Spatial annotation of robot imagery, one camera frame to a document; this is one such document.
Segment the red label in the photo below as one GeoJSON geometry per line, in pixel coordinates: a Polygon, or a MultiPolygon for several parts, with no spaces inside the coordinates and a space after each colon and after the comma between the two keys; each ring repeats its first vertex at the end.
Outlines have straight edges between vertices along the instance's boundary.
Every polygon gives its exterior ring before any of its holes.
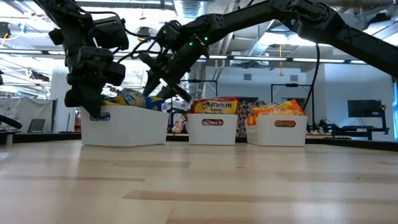
{"type": "Polygon", "coordinates": [[[222,126],[224,121],[222,119],[203,119],[201,123],[204,126],[222,126]]]}
{"type": "Polygon", "coordinates": [[[275,121],[274,124],[278,128],[293,128],[296,126],[295,121],[275,121]]]}

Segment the snack bag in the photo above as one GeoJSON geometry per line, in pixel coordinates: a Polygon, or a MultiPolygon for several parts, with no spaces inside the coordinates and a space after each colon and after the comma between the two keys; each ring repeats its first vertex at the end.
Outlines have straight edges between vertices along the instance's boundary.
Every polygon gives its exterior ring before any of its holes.
{"type": "Polygon", "coordinates": [[[300,105],[296,100],[286,101],[279,105],[266,105],[262,108],[253,108],[254,116],[248,118],[247,122],[249,126],[256,125],[257,117],[259,115],[287,115],[287,116],[303,116],[304,111],[301,109],[300,105]]]}
{"type": "Polygon", "coordinates": [[[154,96],[143,96],[136,90],[125,89],[118,91],[117,97],[103,96],[103,103],[104,105],[128,105],[161,111],[164,100],[154,96]]]}
{"type": "Polygon", "coordinates": [[[237,97],[201,99],[192,104],[191,113],[236,114],[238,102],[239,98],[237,97]]]}
{"type": "Polygon", "coordinates": [[[254,116],[248,116],[246,118],[246,122],[247,122],[248,126],[256,125],[256,119],[254,119],[254,116]]]}

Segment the computer screen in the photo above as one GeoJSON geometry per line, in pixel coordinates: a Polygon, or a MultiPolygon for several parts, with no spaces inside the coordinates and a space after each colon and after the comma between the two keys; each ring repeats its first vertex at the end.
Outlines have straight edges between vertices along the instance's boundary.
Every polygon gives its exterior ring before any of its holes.
{"type": "Polygon", "coordinates": [[[380,100],[348,100],[348,117],[374,118],[381,116],[380,100]]]}

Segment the desk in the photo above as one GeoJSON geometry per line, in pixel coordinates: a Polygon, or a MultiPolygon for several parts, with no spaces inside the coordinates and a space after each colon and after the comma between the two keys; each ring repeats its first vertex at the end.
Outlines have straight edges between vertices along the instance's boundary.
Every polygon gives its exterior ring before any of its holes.
{"type": "Polygon", "coordinates": [[[80,141],[0,149],[1,223],[361,223],[398,220],[398,153],[80,141]]]}

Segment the orange snack bag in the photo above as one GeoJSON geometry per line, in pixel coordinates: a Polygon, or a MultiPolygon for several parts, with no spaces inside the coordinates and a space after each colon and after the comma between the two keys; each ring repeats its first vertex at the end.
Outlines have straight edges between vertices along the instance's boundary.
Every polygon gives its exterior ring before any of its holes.
{"type": "Polygon", "coordinates": [[[249,126],[256,125],[257,117],[259,115],[287,115],[287,116],[302,116],[305,115],[300,105],[296,100],[286,101],[279,105],[267,105],[263,108],[253,108],[254,116],[247,118],[249,126]]]}
{"type": "Polygon", "coordinates": [[[254,116],[248,116],[246,118],[246,122],[247,122],[248,126],[256,125],[256,120],[254,119],[254,116]]]}

